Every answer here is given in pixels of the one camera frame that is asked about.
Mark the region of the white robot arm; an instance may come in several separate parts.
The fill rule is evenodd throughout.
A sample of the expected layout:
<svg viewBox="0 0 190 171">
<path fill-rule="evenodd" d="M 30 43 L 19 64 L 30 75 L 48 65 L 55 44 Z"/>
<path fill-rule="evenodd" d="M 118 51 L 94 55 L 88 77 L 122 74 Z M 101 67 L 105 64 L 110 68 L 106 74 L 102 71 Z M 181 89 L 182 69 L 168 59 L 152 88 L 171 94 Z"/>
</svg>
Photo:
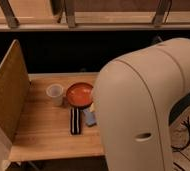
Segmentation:
<svg viewBox="0 0 190 171">
<path fill-rule="evenodd" d="M 93 101 L 109 171 L 172 171 L 170 132 L 190 115 L 190 39 L 113 59 Z"/>
</svg>

